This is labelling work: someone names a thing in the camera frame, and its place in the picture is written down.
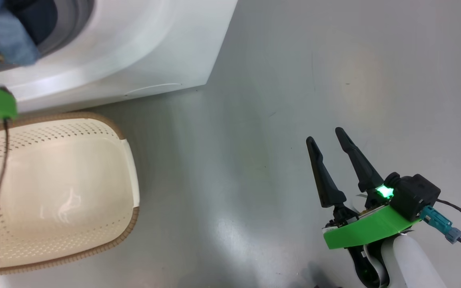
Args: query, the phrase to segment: laundry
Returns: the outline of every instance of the laundry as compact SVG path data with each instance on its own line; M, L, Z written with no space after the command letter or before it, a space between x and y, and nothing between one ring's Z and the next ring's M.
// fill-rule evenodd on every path
M19 66L33 65L40 53L30 35L0 0L0 61Z

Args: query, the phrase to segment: blue cloth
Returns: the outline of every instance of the blue cloth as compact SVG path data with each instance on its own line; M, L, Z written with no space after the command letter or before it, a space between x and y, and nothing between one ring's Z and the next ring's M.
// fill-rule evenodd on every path
M0 0L0 54L5 62L19 66L33 65L40 53L28 32Z

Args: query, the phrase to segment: washing machine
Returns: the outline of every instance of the washing machine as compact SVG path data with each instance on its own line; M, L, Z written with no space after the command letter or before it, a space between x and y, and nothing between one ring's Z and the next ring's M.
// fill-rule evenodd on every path
M203 85L237 0L7 0L42 58L0 62L21 113Z

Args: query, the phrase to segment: washing machine opening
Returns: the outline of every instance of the washing machine opening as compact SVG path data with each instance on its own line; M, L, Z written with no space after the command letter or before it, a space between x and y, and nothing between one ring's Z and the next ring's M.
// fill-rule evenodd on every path
M42 57L62 49L88 22L94 0L6 0L6 7L28 31ZM0 72L15 68L0 62Z

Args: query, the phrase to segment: teal connector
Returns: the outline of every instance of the teal connector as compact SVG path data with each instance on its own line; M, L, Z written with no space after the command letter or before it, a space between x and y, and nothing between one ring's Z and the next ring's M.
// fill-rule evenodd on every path
M444 217L439 211L435 210L432 206L426 206L421 211L419 216L421 220L428 223L430 226L437 228L446 239L451 243L455 244L459 237L461 237L461 231L454 228L453 222Z

